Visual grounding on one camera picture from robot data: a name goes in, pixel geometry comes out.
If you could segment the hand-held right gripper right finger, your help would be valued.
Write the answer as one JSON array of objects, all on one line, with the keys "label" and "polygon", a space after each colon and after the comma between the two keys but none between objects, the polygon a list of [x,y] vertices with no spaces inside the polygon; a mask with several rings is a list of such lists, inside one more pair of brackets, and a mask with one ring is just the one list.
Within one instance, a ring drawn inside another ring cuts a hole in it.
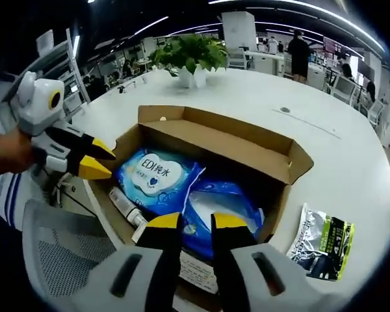
[{"label": "hand-held right gripper right finger", "polygon": [[315,311],[318,292],[304,270],[268,243],[259,244],[246,222],[211,215],[213,268],[224,311]]}]

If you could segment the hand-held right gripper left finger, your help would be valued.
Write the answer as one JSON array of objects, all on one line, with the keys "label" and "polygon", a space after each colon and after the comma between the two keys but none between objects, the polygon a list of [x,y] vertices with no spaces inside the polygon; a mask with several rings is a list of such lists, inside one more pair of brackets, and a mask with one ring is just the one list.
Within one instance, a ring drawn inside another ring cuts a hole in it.
[{"label": "hand-held right gripper left finger", "polygon": [[171,311],[180,272],[182,216],[151,220],[136,245],[108,256],[73,296],[76,311]]}]

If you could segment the person's left hand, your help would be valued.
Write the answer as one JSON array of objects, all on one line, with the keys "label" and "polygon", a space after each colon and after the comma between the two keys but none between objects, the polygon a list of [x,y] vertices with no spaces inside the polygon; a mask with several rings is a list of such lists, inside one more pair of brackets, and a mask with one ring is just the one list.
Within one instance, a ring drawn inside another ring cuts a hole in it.
[{"label": "person's left hand", "polygon": [[33,163],[33,145],[29,135],[18,128],[7,134],[0,134],[0,175],[24,172]]}]

